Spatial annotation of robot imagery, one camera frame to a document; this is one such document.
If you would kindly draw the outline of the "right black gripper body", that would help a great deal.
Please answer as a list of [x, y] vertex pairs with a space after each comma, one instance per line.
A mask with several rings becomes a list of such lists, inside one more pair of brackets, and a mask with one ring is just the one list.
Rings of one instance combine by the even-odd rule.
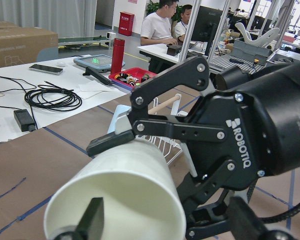
[[235, 173], [222, 188], [240, 191], [300, 167], [300, 63], [267, 67], [203, 98], [199, 119], [221, 124], [217, 137], [225, 140], [193, 153], [184, 148], [192, 177], [204, 179], [233, 160]]

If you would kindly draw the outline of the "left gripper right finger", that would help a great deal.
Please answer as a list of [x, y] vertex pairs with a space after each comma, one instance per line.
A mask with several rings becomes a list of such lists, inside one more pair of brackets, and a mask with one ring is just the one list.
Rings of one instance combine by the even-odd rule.
[[267, 228], [239, 196], [230, 198], [226, 210], [229, 229], [236, 240], [261, 240]]

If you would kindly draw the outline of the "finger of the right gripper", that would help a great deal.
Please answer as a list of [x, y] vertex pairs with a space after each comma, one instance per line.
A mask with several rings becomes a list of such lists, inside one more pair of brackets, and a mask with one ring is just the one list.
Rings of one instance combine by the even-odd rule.
[[[219, 123], [213, 125], [200, 120], [200, 110], [204, 102], [204, 96], [215, 92], [215, 88], [209, 79], [209, 75], [208, 63], [206, 59], [201, 56], [190, 57], [183, 63], [176, 64], [157, 74], [155, 77], [143, 82], [139, 86], [136, 86], [130, 93], [131, 109], [127, 113], [128, 119], [133, 109], [131, 96], [135, 97], [137, 94], [140, 94], [147, 99], [152, 98], [153, 100], [155, 97], [164, 94], [174, 87], [183, 85], [200, 93], [200, 97], [194, 108], [186, 117], [183, 117], [183, 122], [192, 125], [198, 125], [201, 129], [199, 133], [202, 135], [194, 141], [181, 141], [183, 144], [185, 144], [185, 149], [192, 154], [203, 143], [222, 143], [225, 139], [218, 138], [218, 134], [224, 133], [225, 128]], [[95, 156], [111, 148], [126, 144], [134, 140], [137, 135], [143, 135], [135, 134], [132, 124], [131, 127], [131, 130], [127, 130], [119, 134], [111, 132], [92, 140], [86, 148], [88, 155], [90, 157]]]
[[229, 159], [211, 175], [205, 174], [204, 179], [190, 173], [184, 177], [177, 193], [186, 217], [186, 239], [206, 239], [230, 230], [225, 203], [229, 190], [225, 188], [216, 202], [208, 205], [206, 202], [235, 172], [236, 163]]

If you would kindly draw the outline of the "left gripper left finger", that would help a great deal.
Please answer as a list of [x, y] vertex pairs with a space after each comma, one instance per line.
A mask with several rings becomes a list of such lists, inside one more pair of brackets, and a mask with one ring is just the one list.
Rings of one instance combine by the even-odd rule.
[[104, 229], [104, 200], [94, 197], [75, 229], [75, 240], [100, 240]]

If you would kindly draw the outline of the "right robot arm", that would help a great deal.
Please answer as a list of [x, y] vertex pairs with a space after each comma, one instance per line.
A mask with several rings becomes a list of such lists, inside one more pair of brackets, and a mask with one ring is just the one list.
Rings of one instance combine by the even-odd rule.
[[[266, 224], [300, 212], [300, 203], [272, 217], [257, 218], [241, 197], [259, 178], [300, 167], [300, 62], [281, 63], [256, 73], [224, 71], [226, 89], [215, 88], [209, 66], [193, 56], [136, 86], [131, 109], [115, 131], [94, 139], [90, 156], [128, 143], [138, 135], [179, 140], [189, 173], [177, 188], [186, 217], [186, 238], [200, 240], [230, 231], [237, 240], [290, 240]], [[200, 97], [187, 116], [148, 112], [150, 102], [184, 85]]]

